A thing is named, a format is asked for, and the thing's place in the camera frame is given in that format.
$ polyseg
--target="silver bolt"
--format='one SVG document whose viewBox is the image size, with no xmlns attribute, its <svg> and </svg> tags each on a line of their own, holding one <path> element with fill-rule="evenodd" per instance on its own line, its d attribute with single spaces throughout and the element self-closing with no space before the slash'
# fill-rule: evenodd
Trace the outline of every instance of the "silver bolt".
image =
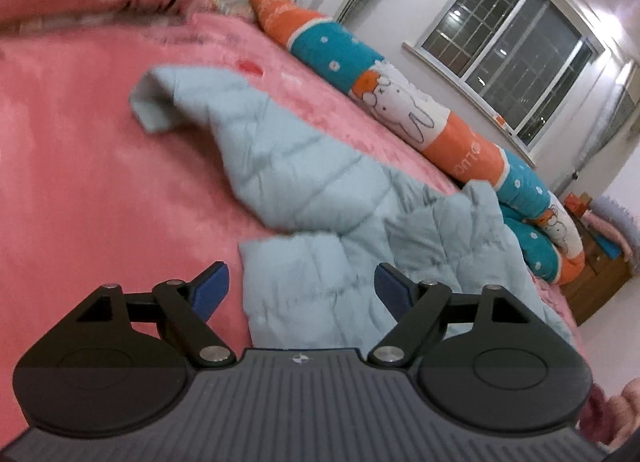
<svg viewBox="0 0 640 462">
<path fill-rule="evenodd" d="M 384 363 L 396 363 L 404 359 L 404 352 L 401 348 L 386 346 L 376 348 L 373 352 L 373 356 Z"/>
<path fill-rule="evenodd" d="M 200 357 L 210 363 L 220 363 L 229 359 L 229 357 L 231 357 L 231 352 L 229 352 L 229 349 L 225 347 L 210 346 L 204 347 L 200 351 Z"/>
</svg>

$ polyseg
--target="wooden nightstand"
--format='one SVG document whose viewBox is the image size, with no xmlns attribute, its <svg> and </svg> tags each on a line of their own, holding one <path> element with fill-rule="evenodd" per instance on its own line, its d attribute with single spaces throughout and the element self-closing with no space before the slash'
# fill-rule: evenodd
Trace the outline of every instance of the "wooden nightstand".
<svg viewBox="0 0 640 462">
<path fill-rule="evenodd" d="M 577 324 L 581 325 L 631 279 L 631 272 L 622 255 L 611 260 L 582 223 L 576 218 L 574 222 L 586 261 L 581 274 L 561 289 Z"/>
</svg>

